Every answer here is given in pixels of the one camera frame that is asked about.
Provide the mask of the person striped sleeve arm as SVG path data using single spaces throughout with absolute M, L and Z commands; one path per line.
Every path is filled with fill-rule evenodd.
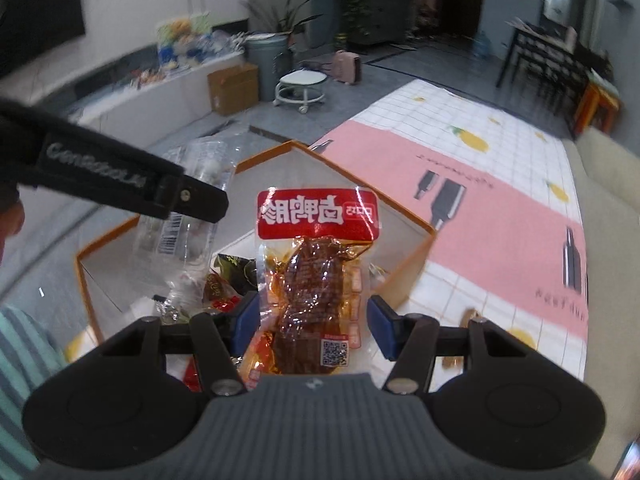
M 23 479 L 38 467 L 22 425 L 26 400 L 66 367 L 50 333 L 29 314 L 1 307 L 1 478 Z

